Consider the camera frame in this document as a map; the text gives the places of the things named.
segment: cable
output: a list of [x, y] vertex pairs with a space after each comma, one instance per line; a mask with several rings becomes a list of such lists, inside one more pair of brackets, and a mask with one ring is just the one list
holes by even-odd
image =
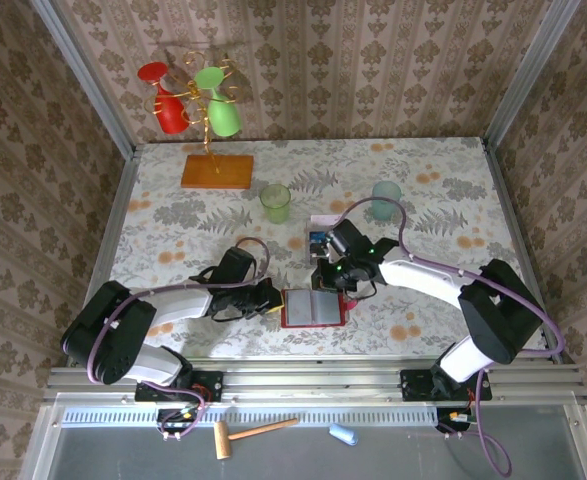
[[469, 403], [466, 405], [464, 411], [471, 413], [471, 405], [473, 405], [473, 402], [475, 401], [475, 394], [471, 391], [470, 388], [467, 388], [466, 391], [469, 394]]
[[485, 434], [484, 430], [482, 429], [482, 413], [480, 412], [480, 396], [482, 394], [482, 378], [484, 378], [484, 370], [480, 370], [480, 372], [477, 376], [477, 384], [475, 385], [475, 419], [477, 421], [477, 436], [480, 439], [480, 444], [482, 445], [482, 450], [484, 450], [484, 456], [488, 460], [488, 462], [491, 465], [491, 467], [493, 468], [493, 470], [495, 470], [495, 473], [502, 476], [503, 478], [508, 478], [513, 473], [513, 465], [511, 465], [511, 458], [509, 457], [509, 454], [506, 452], [506, 449], [502, 445], [500, 445], [500, 443], [497, 440], [493, 441], [494, 446], [498, 447], [499, 450], [502, 451], [502, 454], [504, 455], [504, 458], [506, 458], [506, 461], [509, 465], [508, 468], [506, 469], [506, 472], [503, 472], [502, 470], [499, 469], [499, 467], [497, 466], [497, 463], [495, 463], [495, 460], [493, 460], [493, 457], [491, 457], [491, 454], [489, 453], [489, 450], [486, 447], [486, 440], [488, 438], [488, 435]]
[[[176, 420], [182, 420], [182, 421], [184, 420], [184, 417], [182, 415], [182, 410], [183, 409], [172, 410], [171, 413], [169, 415], [165, 416], [164, 419], [160, 422], [160, 426], [158, 427], [158, 430], [160, 431], [160, 433], [162, 434], [162, 436], [165, 439], [168, 439], [169, 436], [171, 436], [171, 433], [167, 432], [167, 430], [166, 430], [166, 424], [170, 423], [170, 422], [174, 422]], [[185, 431], [186, 431], [186, 427], [182, 428], [179, 432], [175, 432], [173, 434], [173, 437], [177, 439], [177, 438], [179, 438], [178, 434], [181, 437]]]
[[346, 295], [347, 300], [351, 301], [351, 302], [361, 302], [362, 300], [368, 300], [369, 298], [373, 298], [375, 295], [377, 295], [377, 286], [375, 285], [375, 282], [371, 281], [371, 287], [373, 287], [373, 293], [369, 293], [368, 295], [364, 295], [363, 297], [358, 297], [358, 298], [352, 298], [349, 297], [348, 295]]
[[[439, 427], [442, 427], [445, 430], [448, 430], [450, 433], [452, 433], [454, 435], [459, 435], [460, 437], [466, 437], [466, 436], [479, 437], [480, 443], [482, 444], [482, 449], [484, 450], [484, 455], [486, 455], [486, 458], [489, 460], [489, 464], [491, 465], [491, 467], [493, 468], [493, 470], [498, 475], [500, 475], [500, 476], [502, 476], [504, 478], [510, 477], [511, 474], [513, 473], [513, 464], [511, 462], [511, 457], [509, 456], [508, 452], [506, 451], [506, 448], [504, 448], [504, 445], [502, 445], [492, 435], [489, 435], [487, 433], [480, 433], [479, 430], [477, 432], [473, 432], [473, 431], [470, 431], [470, 430], [467, 430], [466, 432], [456, 432], [455, 430], [453, 430], [451, 427], [449, 427], [448, 425], [446, 425], [444, 423], [439, 423], [438, 426]], [[497, 468], [497, 465], [493, 462], [493, 459], [489, 455], [488, 449], [486, 447], [486, 441], [488, 441], [489, 443], [492, 443], [493, 444], [493, 447], [496, 450], [502, 452], [502, 455], [504, 456], [504, 459], [506, 460], [506, 463], [508, 464], [508, 468], [507, 468], [507, 471], [506, 472], [501, 472]]]
[[[553, 335], [555, 336], [556, 342], [557, 342], [557, 345], [554, 349], [535, 350], [535, 349], [525, 348], [525, 349], [522, 349], [522, 352], [528, 353], [530, 355], [546, 357], [546, 356], [556, 355], [558, 353], [561, 353], [564, 350], [566, 342], [564, 340], [564, 337], [562, 336], [562, 333], [560, 332], [559, 327], [556, 325], [555, 322], [553, 322], [553, 320], [551, 320], [551, 317], [549, 317], [546, 314], [546, 312], [544, 312], [537, 305], [534, 305], [533, 303], [529, 302], [526, 298], [524, 298], [521, 295], [518, 295], [517, 293], [511, 291], [510, 289], [508, 289], [498, 283], [495, 283], [487, 278], [484, 278], [476, 273], [467, 272], [466, 270], [463, 270], [463, 269], [460, 269], [457, 267], [453, 267], [453, 266], [447, 265], [445, 263], [440, 263], [440, 262], [436, 262], [436, 261], [432, 261], [432, 260], [426, 260], [424, 258], [420, 258], [420, 257], [412, 254], [411, 251], [407, 248], [406, 244], [404, 243], [404, 229], [406, 228], [407, 214], [406, 214], [406, 210], [404, 209], [404, 207], [402, 206], [402, 204], [400, 202], [398, 202], [396, 200], [392, 200], [390, 198], [386, 198], [386, 197], [363, 198], [362, 200], [358, 200], [353, 205], [348, 207], [344, 211], [344, 213], [342, 213], [339, 220], [337, 222], [335, 222], [335, 225], [339, 224], [342, 220], [344, 220], [346, 218], [346, 216], [354, 208], [358, 207], [359, 205], [361, 205], [365, 202], [371, 202], [373, 200], [381, 200], [384, 202], [390, 202], [390, 203], [394, 204], [396, 207], [398, 207], [400, 209], [400, 212], [402, 212], [402, 220], [400, 221], [400, 228], [398, 231], [398, 243], [399, 243], [399, 248], [402, 250], [402, 252], [404, 252], [404, 254], [407, 257], [409, 257], [409, 259], [412, 262], [415, 262], [418, 265], [423, 265], [425, 267], [434, 268], [436, 270], [439, 270], [439, 271], [442, 271], [445, 273], [449, 273], [451, 275], [464, 276], [464, 277], [470, 278], [474, 281], [477, 280], [479, 282], [482, 282], [485, 285], [488, 285], [489, 287], [493, 288], [494, 290], [497, 290], [501, 294], [512, 298], [513, 300], [518, 302], [520, 305], [528, 308], [531, 312], [535, 313], [542, 320], [542, 322], [544, 322], [551, 329], [551, 331], [553, 332]], [[486, 456], [486, 459], [489, 462], [489, 464], [491, 465], [491, 467], [493, 468], [493, 470], [498, 475], [500, 475], [504, 478], [507, 478], [507, 477], [510, 477], [511, 474], [513, 473], [511, 459], [510, 459], [508, 453], [506, 452], [506, 449], [495, 438], [484, 433], [484, 430], [482, 428], [482, 414], [480, 412], [480, 394], [482, 393], [482, 378], [483, 377], [484, 377], [484, 370], [482, 369], [479, 372], [479, 375], [477, 378], [477, 384], [475, 386], [475, 405], [476, 405], [475, 416], [477, 418], [477, 432], [467, 432], [466, 435], [474, 435], [474, 436], [477, 435], [479, 437], [480, 444], [482, 445], [482, 450], [484, 450], [484, 455]], [[500, 450], [502, 452], [502, 454], [504, 455], [504, 457], [506, 458], [506, 460], [508, 462], [508, 469], [506, 472], [503, 472], [498, 468], [497, 464], [495, 463], [495, 461], [493, 460], [493, 458], [489, 454], [489, 451], [486, 446], [487, 440], [489, 442], [493, 443], [494, 446], [498, 450]]]
[[119, 315], [122, 313], [122, 311], [124, 311], [124, 309], [134, 300], [146, 297], [147, 295], [155, 295], [155, 294], [159, 294], [159, 293], [171, 292], [171, 291], [182, 290], [182, 289], [189, 290], [192, 288], [209, 289], [209, 288], [246, 287], [248, 285], [252, 285], [253, 283], [256, 283], [256, 282], [259, 282], [260, 280], [262, 280], [266, 276], [266, 271], [267, 271], [267, 269], [269, 267], [269, 263], [271, 261], [271, 254], [269, 252], [269, 249], [266, 246], [266, 243], [264, 243], [259, 238], [255, 238], [255, 237], [245, 237], [242, 240], [240, 240], [239, 242], [237, 242], [236, 246], [238, 246], [241, 243], [246, 242], [246, 241], [254, 241], [254, 242], [259, 243], [262, 246], [262, 248], [264, 249], [264, 256], [265, 256], [265, 261], [264, 261], [263, 267], [260, 269], [258, 274], [256, 276], [254, 276], [253, 278], [251, 278], [250, 280], [245, 280], [245, 281], [239, 282], [239, 283], [221, 283], [221, 284], [178, 283], [175, 285], [167, 285], [165, 287], [159, 287], [159, 288], [154, 288], [154, 289], [150, 289], [150, 290], [142, 290], [141, 292], [138, 292], [138, 293], [131, 295], [130, 297], [126, 298], [122, 303], [120, 303], [117, 306], [117, 308], [113, 311], [113, 313], [111, 313], [111, 315], [109, 315], [109, 317], [104, 322], [104, 326], [102, 327], [102, 330], [100, 330], [100, 333], [98, 333], [98, 335], [95, 339], [95, 343], [93, 344], [93, 347], [91, 348], [91, 352], [89, 353], [89, 358], [86, 363], [86, 371], [87, 371], [87, 374], [88, 374], [88, 377], [89, 377], [89, 380], [91, 381], [91, 383], [97, 383], [97, 384], [100, 383], [100, 381], [95, 377], [93, 370], [95, 368], [95, 357], [97, 356], [97, 351], [99, 350], [100, 345], [102, 344], [102, 341], [104, 340], [104, 337], [106, 336], [106, 333], [108, 332], [109, 328], [111, 327], [111, 324], [119, 317]]
[[215, 315], [217, 315], [217, 313], [214, 313], [213, 315], [211, 315], [211, 320], [213, 320], [214, 322], [217, 322], [217, 323], [234, 322], [236, 320], [242, 320], [244, 318], [244, 315], [238, 315], [235, 317], [226, 317], [226, 318], [215, 318]]
[[206, 388], [204, 385], [201, 385], [199, 383], [194, 383], [193, 385], [191, 385], [191, 390], [195, 390], [197, 393], [199, 393], [202, 396], [206, 395], [206, 401], [210, 402], [212, 395], [211, 395], [211, 391]]
[[[193, 422], [191, 422], [191, 424], [188, 427], [186, 427], [183, 432], [180, 433], [180, 436], [187, 435], [191, 430], [193, 430], [195, 428], [195, 426], [200, 422], [200, 420], [202, 420], [202, 417], [204, 416], [204, 406], [205, 406], [206, 402], [204, 401], [204, 397], [202, 395], [200, 395], [199, 393], [197, 393], [196, 391], [187, 390], [185, 388], [163, 387], [162, 385], [158, 385], [157, 383], [153, 383], [153, 382], [143, 382], [143, 383], [145, 385], [153, 388], [154, 390], [158, 390], [160, 392], [181, 393], [184, 395], [191, 395], [192, 397], [195, 397], [198, 400], [199, 405], [197, 407], [197, 415], [195, 416], [195, 419], [193, 419]], [[171, 418], [171, 417], [169, 416], [166, 419], [164, 419], [164, 421], [160, 425], [160, 431], [163, 434], [166, 432], [166, 430], [164, 429], [164, 426], [168, 423], [169, 418]]]

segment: hammer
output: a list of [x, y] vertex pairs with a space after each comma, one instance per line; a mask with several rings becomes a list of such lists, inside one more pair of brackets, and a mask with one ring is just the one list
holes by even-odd
[[290, 420], [284, 420], [283, 422], [271, 423], [269, 425], [251, 428], [231, 435], [229, 435], [229, 427], [225, 421], [215, 422], [213, 425], [213, 433], [215, 434], [215, 453], [217, 454], [217, 459], [222, 460], [231, 456], [231, 440], [252, 437], [253, 435], [259, 435], [260, 433], [295, 425], [298, 422], [299, 420], [297, 418], [291, 418]]

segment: wooden base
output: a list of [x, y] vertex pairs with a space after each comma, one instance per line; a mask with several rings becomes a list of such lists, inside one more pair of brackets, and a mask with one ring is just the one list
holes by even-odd
[[181, 185], [184, 188], [250, 188], [252, 155], [189, 155]]

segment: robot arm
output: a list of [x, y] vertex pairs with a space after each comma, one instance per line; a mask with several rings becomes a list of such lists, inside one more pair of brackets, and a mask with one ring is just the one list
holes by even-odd
[[[184, 288], [131, 301], [97, 348], [93, 368], [95, 378], [107, 385], [131, 378], [161, 386], [189, 388], [191, 365], [177, 352], [144, 344], [148, 331], [184, 318], [211, 317], [224, 322], [281, 308], [282, 295], [273, 287], [270, 278], [239, 288], [219, 288], [219, 285], [242, 282], [251, 266], [255, 267], [253, 256], [233, 247], [227, 250], [218, 266], [207, 268], [190, 279], [200, 284], [217, 285], [217, 288]], [[87, 367], [105, 319], [131, 296], [132, 292], [118, 282], [102, 285], [62, 336], [64, 352]], [[240, 316], [232, 319], [216, 317], [229, 307], [235, 307]]]
[[[359, 281], [373, 281], [420, 291], [462, 311], [470, 335], [444, 352], [431, 369], [436, 389], [445, 396], [491, 363], [511, 363], [541, 325], [533, 312], [484, 283], [418, 264], [395, 240], [383, 238], [373, 244], [348, 220], [336, 225], [327, 238], [339, 260], [318, 261], [314, 289], [354, 292]], [[481, 277], [537, 305], [506, 262], [492, 260], [480, 270]]]

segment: aluminum frame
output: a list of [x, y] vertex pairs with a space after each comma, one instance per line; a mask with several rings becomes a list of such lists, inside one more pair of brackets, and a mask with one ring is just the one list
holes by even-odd
[[33, 0], [32, 3], [37, 13], [42, 17], [42, 21], [51, 32], [53, 40], [60, 48], [66, 62], [80, 82], [82, 89], [86, 92], [91, 105], [93, 105], [100, 119], [102, 119], [115, 145], [125, 160], [130, 160], [133, 157], [133, 140], [120, 121], [115, 108], [106, 95], [104, 95], [99, 82], [91, 73], [88, 62], [85, 60], [71, 33], [73, 30], [64, 21], [64, 16], [55, 6], [55, 1]]
[[[502, 170], [500, 169], [500, 165], [497, 161], [495, 149], [487, 140], [484, 139], [482, 140], [482, 147], [484, 148], [484, 155], [486, 156], [486, 161], [489, 165], [491, 176], [493, 177], [493, 183], [495, 185], [498, 200], [502, 206], [502, 212], [504, 213], [506, 225], [509, 229], [509, 233], [511, 234], [511, 239], [513, 240], [515, 255], [517, 256], [520, 267], [522, 268], [522, 277], [524, 283], [529, 288], [529, 290], [531, 290], [531, 293], [538, 301], [542, 309], [546, 310], [544, 306], [544, 298], [542, 297], [542, 292], [540, 291], [537, 278], [535, 277], [535, 271], [533, 270], [533, 264], [531, 263], [531, 258], [529, 257], [526, 250], [526, 244], [524, 242], [522, 230], [520, 229], [520, 223], [517, 220], [517, 215], [515, 214], [515, 209], [513, 208], [513, 204], [510, 200], [509, 191], [506, 186], [506, 182], [504, 181]], [[542, 332], [544, 332], [544, 338], [548, 347], [550, 349], [555, 348], [557, 346], [557, 340], [551, 329], [546, 326], [546, 324], [543, 324], [541, 328]], [[564, 362], [561, 355], [553, 355], [553, 360], [556, 363]]]
[[577, 10], [577, 0], [554, 0], [497, 107], [484, 137], [497, 147]]
[[[435, 358], [369, 360], [213, 360], [193, 359], [200, 370], [225, 372], [221, 402], [213, 408], [371, 408], [459, 406], [460, 402], [404, 402], [399, 371], [428, 368]], [[564, 406], [573, 441], [587, 478], [587, 388], [577, 365], [545, 359], [516, 359], [488, 369], [493, 400], [486, 408]], [[93, 385], [84, 369], [53, 369], [25, 457], [21, 478], [46, 479], [55, 455], [62, 418], [69, 407], [136, 408], [135, 382]], [[163, 404], [178, 407], [180, 404]]]
[[133, 186], [135, 185], [135, 179], [137, 178], [137, 170], [140, 166], [140, 158], [144, 147], [138, 147], [135, 150], [135, 154], [130, 161], [124, 164], [122, 169], [122, 176], [120, 177], [120, 183], [113, 199], [113, 206], [111, 207], [111, 213], [109, 214], [109, 220], [106, 223], [104, 229], [104, 236], [102, 237], [102, 243], [100, 244], [100, 250], [95, 260], [93, 267], [93, 273], [91, 274], [91, 280], [86, 290], [86, 296], [84, 297], [84, 304], [95, 295], [95, 292], [100, 286], [108, 282], [111, 269], [113, 268], [113, 262], [115, 261], [115, 254], [117, 252], [118, 239], [122, 232], [122, 225], [124, 225], [124, 219], [126, 217], [126, 207], [131, 199], [133, 193]]

